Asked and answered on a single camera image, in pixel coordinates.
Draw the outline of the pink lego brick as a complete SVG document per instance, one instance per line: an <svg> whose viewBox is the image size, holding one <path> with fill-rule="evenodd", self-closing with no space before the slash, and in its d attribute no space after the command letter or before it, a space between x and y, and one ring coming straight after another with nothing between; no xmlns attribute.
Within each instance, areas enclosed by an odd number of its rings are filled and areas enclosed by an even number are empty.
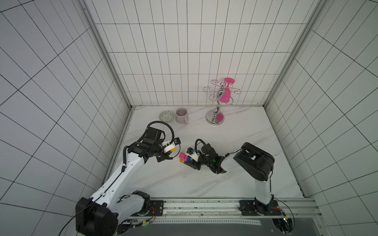
<svg viewBox="0 0 378 236"><path fill-rule="evenodd" d="M187 156L185 153L181 152L181 153L179 154L179 158L180 158L181 160L186 161L187 158L188 158L188 156Z"/></svg>

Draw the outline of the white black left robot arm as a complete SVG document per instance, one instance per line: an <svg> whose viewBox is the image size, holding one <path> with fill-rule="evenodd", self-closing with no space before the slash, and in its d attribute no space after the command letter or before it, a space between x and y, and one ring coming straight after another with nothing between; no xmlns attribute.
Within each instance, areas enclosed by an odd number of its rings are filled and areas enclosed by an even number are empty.
<svg viewBox="0 0 378 236"><path fill-rule="evenodd" d="M129 195L123 191L149 158L156 157L158 162L171 160L180 144L175 136L166 141L164 131L149 124L137 141L123 148L123 162L111 177L90 198L78 201L73 217L76 231L85 236L113 236L151 224L161 216L162 201L152 202L150 195L142 191Z"/></svg>

